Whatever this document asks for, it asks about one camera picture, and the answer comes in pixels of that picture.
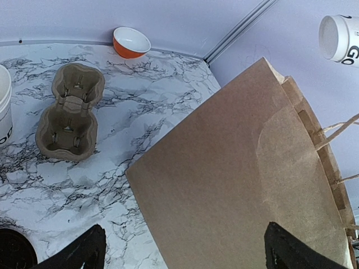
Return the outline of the brown paper takeout bag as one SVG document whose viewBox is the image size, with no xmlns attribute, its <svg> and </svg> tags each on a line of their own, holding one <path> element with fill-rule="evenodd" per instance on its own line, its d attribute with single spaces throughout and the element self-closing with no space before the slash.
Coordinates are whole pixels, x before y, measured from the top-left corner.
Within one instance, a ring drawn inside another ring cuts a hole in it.
<svg viewBox="0 0 359 269">
<path fill-rule="evenodd" d="M 276 222 L 354 268 L 345 189 L 320 124 L 291 77 L 262 58 L 127 170 L 168 268 L 265 268 Z"/>
</svg>

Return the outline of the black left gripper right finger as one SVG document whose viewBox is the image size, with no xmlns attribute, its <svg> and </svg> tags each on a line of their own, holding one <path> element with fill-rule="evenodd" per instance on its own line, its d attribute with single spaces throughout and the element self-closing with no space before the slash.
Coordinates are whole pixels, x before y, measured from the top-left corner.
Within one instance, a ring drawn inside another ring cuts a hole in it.
<svg viewBox="0 0 359 269">
<path fill-rule="evenodd" d="M 267 268 L 344 268 L 311 249 L 276 222 L 269 223 L 264 242 Z"/>
</svg>

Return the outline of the brown cardboard cup carrier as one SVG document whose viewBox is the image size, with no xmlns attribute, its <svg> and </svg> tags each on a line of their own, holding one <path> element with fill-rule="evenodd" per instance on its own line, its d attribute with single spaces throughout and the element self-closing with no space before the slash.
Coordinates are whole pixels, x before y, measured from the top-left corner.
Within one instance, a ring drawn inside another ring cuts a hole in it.
<svg viewBox="0 0 359 269">
<path fill-rule="evenodd" d="M 104 86 L 97 68 L 71 63 L 58 69 L 51 87 L 56 101 L 43 111 L 35 135 L 43 155 L 82 161 L 93 154 L 98 122 L 92 108 L 102 99 Z"/>
</svg>

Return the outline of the white paper cups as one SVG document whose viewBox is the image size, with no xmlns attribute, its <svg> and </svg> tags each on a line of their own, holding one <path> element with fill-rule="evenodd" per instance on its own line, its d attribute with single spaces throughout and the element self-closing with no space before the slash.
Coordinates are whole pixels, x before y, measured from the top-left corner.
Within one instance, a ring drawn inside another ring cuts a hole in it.
<svg viewBox="0 0 359 269">
<path fill-rule="evenodd" d="M 0 72 L 0 145 L 5 147 L 9 143 L 13 131 L 11 111 L 12 80 L 8 69 L 3 65 L 0 65 Z"/>
</svg>

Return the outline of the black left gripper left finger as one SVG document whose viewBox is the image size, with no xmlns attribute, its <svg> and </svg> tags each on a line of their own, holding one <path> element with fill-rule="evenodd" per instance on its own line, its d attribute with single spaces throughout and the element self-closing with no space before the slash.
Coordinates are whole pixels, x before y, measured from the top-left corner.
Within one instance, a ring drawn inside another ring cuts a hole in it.
<svg viewBox="0 0 359 269">
<path fill-rule="evenodd" d="M 106 247 L 105 230 L 96 224 L 60 252 L 32 268 L 104 268 Z"/>
</svg>

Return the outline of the black plastic cup lid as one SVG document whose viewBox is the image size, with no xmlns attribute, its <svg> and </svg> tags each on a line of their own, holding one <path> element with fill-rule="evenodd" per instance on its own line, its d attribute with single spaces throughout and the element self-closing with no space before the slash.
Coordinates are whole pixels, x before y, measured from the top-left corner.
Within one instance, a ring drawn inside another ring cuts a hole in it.
<svg viewBox="0 0 359 269">
<path fill-rule="evenodd" d="M 1 229 L 1 268 L 26 269 L 38 264 L 31 243 L 18 231 Z"/>
</svg>

